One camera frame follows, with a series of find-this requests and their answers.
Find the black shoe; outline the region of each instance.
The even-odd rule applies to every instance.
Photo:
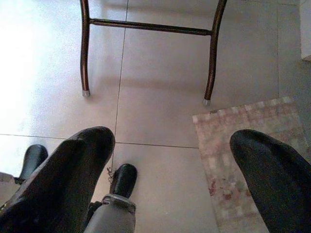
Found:
[[[47,149],[42,145],[28,147],[24,156],[24,164],[19,178],[27,179],[31,173],[48,157]]]
[[[254,130],[235,132],[230,147],[269,232],[311,232],[310,164],[291,146]]]
[[[136,183],[137,170],[131,164],[123,164],[113,175],[110,193],[129,198]]]

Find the chair leg tip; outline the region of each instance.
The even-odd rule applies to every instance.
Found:
[[[82,96],[83,97],[89,97],[91,95],[90,91],[84,91],[82,90]]]
[[[204,106],[210,106],[210,100],[204,99],[204,100],[203,100],[203,105],[204,105]]]

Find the tile floor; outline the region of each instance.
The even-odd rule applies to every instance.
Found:
[[[19,175],[30,144],[51,153],[96,125],[116,135],[107,166],[138,168],[137,233],[217,232],[191,116],[294,96],[311,142],[311,63],[296,0],[228,0],[217,79],[202,106],[209,37],[91,26],[91,97],[81,95],[79,1],[0,1],[0,170]],[[217,0],[89,0],[91,17],[210,29]],[[93,200],[109,190],[103,171]]]

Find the metal chair frame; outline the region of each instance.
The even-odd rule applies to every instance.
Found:
[[[209,71],[207,79],[207,87],[204,95],[203,104],[209,106],[210,98],[214,88],[216,78],[216,60],[217,60],[217,44],[220,24],[222,21],[223,13],[225,11],[225,5],[227,0],[219,0],[216,13],[214,16],[214,22],[212,30],[198,29],[198,28],[185,28],[168,25],[158,25],[150,23],[106,20],[89,17],[88,0],[80,0],[81,12],[82,12],[82,42],[81,42],[81,60],[80,60],[80,72],[82,82],[82,94],[84,97],[90,96],[90,90],[88,86],[87,75],[87,56],[88,56],[88,44],[89,44],[89,26],[90,24],[107,27],[120,27],[120,28],[133,28],[150,31],[161,31],[169,33],[183,33],[193,35],[210,35],[210,50],[209,50]]]

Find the patterned rug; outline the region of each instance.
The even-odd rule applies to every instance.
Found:
[[[219,232],[268,233],[229,140],[237,130],[257,130],[291,145],[310,163],[310,148],[294,101],[284,97],[212,111],[193,116],[193,123]]]

